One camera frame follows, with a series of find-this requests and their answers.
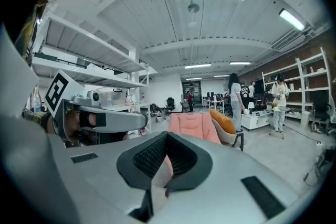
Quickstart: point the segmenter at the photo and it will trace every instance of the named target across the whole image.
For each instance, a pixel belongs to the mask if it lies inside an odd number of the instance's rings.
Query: brick wall
[[[300,58],[300,60],[307,59],[311,56],[319,54],[320,48],[326,52],[331,80],[333,81],[336,78],[336,39],[334,38],[333,29],[329,29],[323,34],[315,37],[302,47],[291,51],[283,56],[275,59],[272,62],[268,62],[263,66],[260,66],[250,72],[247,72],[239,77],[240,81],[245,81],[245,83],[250,84],[253,80],[262,79],[261,72],[269,73],[274,70],[289,66],[294,64],[296,58]],[[324,66],[323,60],[316,61],[312,64],[307,65],[308,73],[310,73],[310,67],[317,71],[317,69]],[[298,69],[292,69],[282,73],[285,78],[292,78],[299,76]],[[301,83],[299,80],[287,82],[289,87],[290,83],[294,83],[294,88],[298,90],[301,88]],[[309,87],[310,88],[319,88],[319,87],[327,87],[328,81],[326,75],[320,75],[316,77],[309,78]],[[332,84],[332,96],[336,101],[336,83]],[[291,93],[290,101],[301,101],[301,93]]]

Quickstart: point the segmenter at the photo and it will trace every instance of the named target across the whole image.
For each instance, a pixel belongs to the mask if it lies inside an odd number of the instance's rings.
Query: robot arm
[[[82,129],[97,133],[119,133],[138,130],[147,125],[144,114],[117,112],[103,109],[99,95],[87,91],[63,71],[59,71],[46,94],[46,104],[54,118],[55,132],[64,140],[72,139],[66,133],[66,114],[69,109],[80,111]],[[96,114],[96,126],[88,121],[90,113]]]

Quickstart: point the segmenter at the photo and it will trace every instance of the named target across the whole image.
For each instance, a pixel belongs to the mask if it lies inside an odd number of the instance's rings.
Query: person in red
[[[189,104],[189,112],[194,112],[194,108],[193,108],[193,96],[191,95],[191,92],[188,91],[188,104]]]

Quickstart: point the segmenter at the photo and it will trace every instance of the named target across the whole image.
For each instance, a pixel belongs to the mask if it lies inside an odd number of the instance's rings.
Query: pink chair
[[[221,144],[209,112],[196,114],[173,113],[171,115],[169,132],[191,135]],[[165,161],[170,168],[171,175],[173,175],[172,164],[168,156],[166,156]]]

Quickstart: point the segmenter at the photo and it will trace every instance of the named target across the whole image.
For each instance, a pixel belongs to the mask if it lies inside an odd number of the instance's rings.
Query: doorway
[[[201,91],[201,82],[182,82],[183,87],[183,96],[185,99],[188,99],[187,92],[190,91],[191,95],[194,98],[195,104],[202,104],[202,91]]]

